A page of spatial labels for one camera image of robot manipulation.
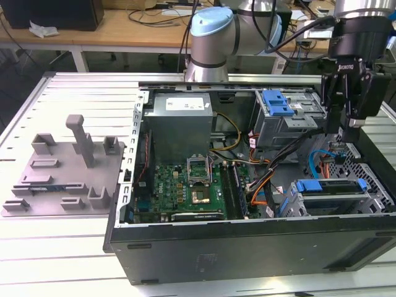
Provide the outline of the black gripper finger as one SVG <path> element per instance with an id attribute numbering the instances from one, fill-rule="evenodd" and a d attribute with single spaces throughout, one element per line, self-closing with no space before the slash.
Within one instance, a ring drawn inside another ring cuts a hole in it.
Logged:
<path id="1" fill-rule="evenodd" d="M 321 78 L 321 106 L 326 111 L 326 134 L 335 134 L 340 125 L 343 109 L 343 93 L 339 93 L 337 74 L 323 74 Z"/>
<path id="2" fill-rule="evenodd" d="M 390 80 L 391 75 L 374 71 L 346 75 L 343 142 L 356 142 L 366 118 L 378 114 Z"/>

